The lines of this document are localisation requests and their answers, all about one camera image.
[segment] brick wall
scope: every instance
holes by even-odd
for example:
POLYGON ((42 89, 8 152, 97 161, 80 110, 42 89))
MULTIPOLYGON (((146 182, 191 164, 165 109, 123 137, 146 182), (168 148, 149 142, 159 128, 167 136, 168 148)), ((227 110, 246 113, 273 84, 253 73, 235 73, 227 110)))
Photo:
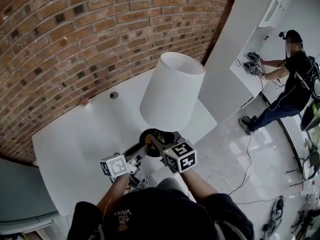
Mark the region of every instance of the brick wall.
POLYGON ((0 0, 1 155, 32 162, 34 133, 165 51, 205 59, 232 3, 0 0))

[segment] small hole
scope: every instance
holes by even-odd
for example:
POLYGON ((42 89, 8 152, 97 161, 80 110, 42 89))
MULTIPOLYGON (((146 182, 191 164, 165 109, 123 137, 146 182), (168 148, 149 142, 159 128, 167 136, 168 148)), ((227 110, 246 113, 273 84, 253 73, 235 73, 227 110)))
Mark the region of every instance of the small hole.
POLYGON ((119 94, 116 91, 110 93, 110 99, 115 100, 118 98, 119 94))

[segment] white table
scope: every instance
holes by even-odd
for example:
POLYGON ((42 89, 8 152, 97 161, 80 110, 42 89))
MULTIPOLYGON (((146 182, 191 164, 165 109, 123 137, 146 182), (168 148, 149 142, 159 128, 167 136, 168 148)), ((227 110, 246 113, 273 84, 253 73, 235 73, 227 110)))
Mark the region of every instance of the white table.
MULTIPOLYGON (((72 214, 79 201, 98 203, 111 186, 99 160, 124 152, 152 128, 139 109, 152 73, 149 70, 100 93, 90 99, 90 109, 77 106, 32 136, 41 175, 61 215, 72 214), (111 92, 118 92, 118 98, 110 99, 111 92)), ((194 144, 216 125, 197 100, 180 134, 194 144)), ((163 167, 153 157, 146 157, 142 165, 146 176, 163 167)))

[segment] man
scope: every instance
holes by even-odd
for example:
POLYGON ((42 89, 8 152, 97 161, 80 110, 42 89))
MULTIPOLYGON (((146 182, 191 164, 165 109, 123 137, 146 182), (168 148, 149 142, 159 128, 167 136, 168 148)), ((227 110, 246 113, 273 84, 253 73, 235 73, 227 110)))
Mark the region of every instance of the man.
POLYGON ((67 239, 254 240, 252 223, 230 196, 218 193, 192 169, 181 176, 197 203, 171 178, 157 187, 124 195, 130 178, 124 174, 97 206, 88 202, 76 204, 67 239))
POLYGON ((275 120, 299 114, 309 101, 311 92, 306 84, 308 85, 312 80, 312 63, 303 49, 303 41, 299 33, 295 30, 289 30, 286 33, 285 49, 290 57, 283 61, 264 61, 261 59, 261 64, 274 67, 276 70, 261 74, 260 78, 277 80, 287 75, 289 78, 285 83, 284 92, 258 118, 254 116, 254 119, 250 119, 248 116, 244 116, 239 119, 241 128, 248 135, 275 120))

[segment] white floor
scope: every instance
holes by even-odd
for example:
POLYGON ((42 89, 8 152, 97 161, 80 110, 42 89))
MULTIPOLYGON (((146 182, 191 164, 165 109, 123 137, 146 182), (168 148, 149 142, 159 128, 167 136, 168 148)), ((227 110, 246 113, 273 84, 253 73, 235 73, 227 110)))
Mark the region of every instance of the white floor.
MULTIPOLYGON (((198 165, 194 169, 204 179, 211 175, 221 176, 227 179, 231 187, 238 188, 250 163, 247 154, 250 136, 240 128, 238 119, 244 115, 258 116, 264 109, 263 102, 257 98, 197 142, 195 147, 198 165)), ((256 131, 251 136, 248 151, 252 164, 247 178, 252 176, 231 197, 235 203, 248 203, 285 196, 283 220, 271 239, 289 240, 292 238, 290 227, 303 206, 304 199, 299 194, 299 186, 289 187, 290 184, 299 182, 300 175, 296 172, 286 174, 286 171, 296 169, 298 165, 279 124, 272 122, 256 131)), ((220 193, 229 194, 232 191, 223 178, 213 176, 208 182, 220 193)), ((239 204, 254 225, 255 239, 262 237, 261 228, 270 218, 273 203, 239 204)))

